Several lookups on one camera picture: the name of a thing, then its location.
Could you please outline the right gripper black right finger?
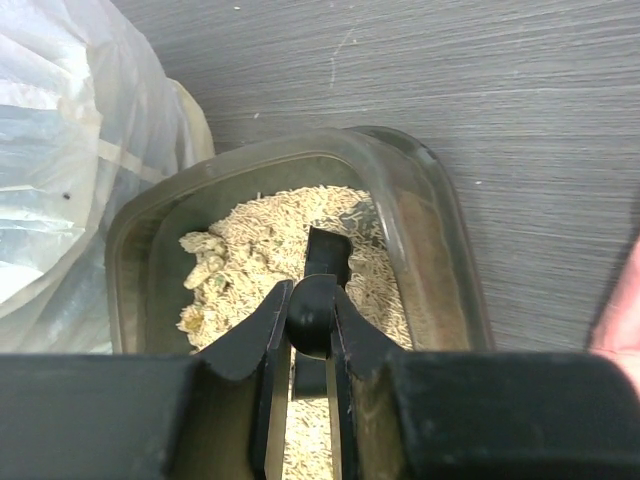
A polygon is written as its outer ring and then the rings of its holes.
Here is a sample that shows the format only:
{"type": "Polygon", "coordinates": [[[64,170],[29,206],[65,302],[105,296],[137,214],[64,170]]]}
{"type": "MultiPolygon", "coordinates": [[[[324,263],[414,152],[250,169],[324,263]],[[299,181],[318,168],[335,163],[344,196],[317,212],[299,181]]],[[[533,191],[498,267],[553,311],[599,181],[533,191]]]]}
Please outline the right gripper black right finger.
{"type": "Polygon", "coordinates": [[[635,479],[639,399],[583,353],[407,351],[335,294],[338,479],[635,479]]]}

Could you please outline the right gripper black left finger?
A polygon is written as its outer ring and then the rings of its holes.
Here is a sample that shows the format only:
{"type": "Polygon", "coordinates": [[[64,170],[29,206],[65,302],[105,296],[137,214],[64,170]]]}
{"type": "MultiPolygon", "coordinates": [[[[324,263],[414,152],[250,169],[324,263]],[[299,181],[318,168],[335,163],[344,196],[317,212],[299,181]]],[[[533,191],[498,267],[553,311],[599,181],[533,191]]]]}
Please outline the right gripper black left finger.
{"type": "Polygon", "coordinates": [[[5,355],[5,479],[278,479],[293,285],[195,355],[5,355]]]}

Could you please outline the black slotted litter scoop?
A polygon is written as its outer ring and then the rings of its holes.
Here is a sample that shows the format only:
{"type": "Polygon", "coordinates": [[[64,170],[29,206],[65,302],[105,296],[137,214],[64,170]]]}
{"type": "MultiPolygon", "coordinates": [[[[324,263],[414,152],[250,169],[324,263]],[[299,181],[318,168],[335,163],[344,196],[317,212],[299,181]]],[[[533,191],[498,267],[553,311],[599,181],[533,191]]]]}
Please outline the black slotted litter scoop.
{"type": "Polygon", "coordinates": [[[291,397],[294,401],[327,395],[326,359],[335,309],[335,289],[351,278],[353,251],[344,235],[310,227],[304,275],[292,292],[286,333],[296,350],[291,397]]]}

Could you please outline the beige cat litter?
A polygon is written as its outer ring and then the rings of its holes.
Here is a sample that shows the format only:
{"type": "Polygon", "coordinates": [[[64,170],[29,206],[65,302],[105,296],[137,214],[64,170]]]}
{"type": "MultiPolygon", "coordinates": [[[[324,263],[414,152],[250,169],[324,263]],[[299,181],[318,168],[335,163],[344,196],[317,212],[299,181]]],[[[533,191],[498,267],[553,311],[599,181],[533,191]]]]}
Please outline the beige cat litter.
{"type": "Polygon", "coordinates": [[[194,298],[178,329],[200,351],[249,316],[280,280],[304,275],[311,227],[353,245],[346,292],[360,313],[399,345],[412,346],[408,324],[370,194],[348,187],[303,187],[236,206],[179,244],[194,256],[183,282],[194,298]]]}

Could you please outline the dark translucent litter box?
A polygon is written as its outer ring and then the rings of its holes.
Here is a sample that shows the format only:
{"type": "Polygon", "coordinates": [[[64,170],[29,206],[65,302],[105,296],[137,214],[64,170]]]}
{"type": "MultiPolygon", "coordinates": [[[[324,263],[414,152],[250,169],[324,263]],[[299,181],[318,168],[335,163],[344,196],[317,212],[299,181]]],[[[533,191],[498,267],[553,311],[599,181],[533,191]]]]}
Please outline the dark translucent litter box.
{"type": "MultiPolygon", "coordinates": [[[[408,438],[421,350],[487,351],[494,342],[455,190],[441,163],[389,128],[317,130],[248,145],[201,162],[128,202],[106,246],[114,349],[177,354],[171,321],[186,304],[181,234],[257,193],[335,182],[367,190],[390,256],[412,349],[366,323],[344,292],[338,353],[328,362],[330,424],[340,479],[416,479],[422,448],[408,438]]],[[[257,311],[203,353],[185,388],[172,479],[278,479],[283,471],[291,346],[287,311],[298,289],[276,283],[257,311]]]]}

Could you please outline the pink cloth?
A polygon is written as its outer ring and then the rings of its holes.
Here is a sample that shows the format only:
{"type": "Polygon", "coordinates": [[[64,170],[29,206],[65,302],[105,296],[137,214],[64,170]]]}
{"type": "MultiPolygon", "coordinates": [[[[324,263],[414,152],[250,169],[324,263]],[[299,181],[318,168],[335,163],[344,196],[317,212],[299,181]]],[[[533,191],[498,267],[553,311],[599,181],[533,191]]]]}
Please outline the pink cloth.
{"type": "Polygon", "coordinates": [[[639,390],[640,271],[639,240],[594,329],[589,350],[614,362],[639,390]]]}

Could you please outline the translucent plastic trash bag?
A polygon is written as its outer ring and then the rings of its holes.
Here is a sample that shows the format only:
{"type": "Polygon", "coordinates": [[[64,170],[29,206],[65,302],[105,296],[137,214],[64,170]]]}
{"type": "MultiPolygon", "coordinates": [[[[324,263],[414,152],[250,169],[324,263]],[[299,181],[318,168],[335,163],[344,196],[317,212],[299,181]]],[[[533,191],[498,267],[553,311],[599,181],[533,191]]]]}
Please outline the translucent plastic trash bag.
{"type": "Polygon", "coordinates": [[[111,351],[116,213],[214,154],[204,113],[108,1],[1,5],[1,349],[111,351]]]}

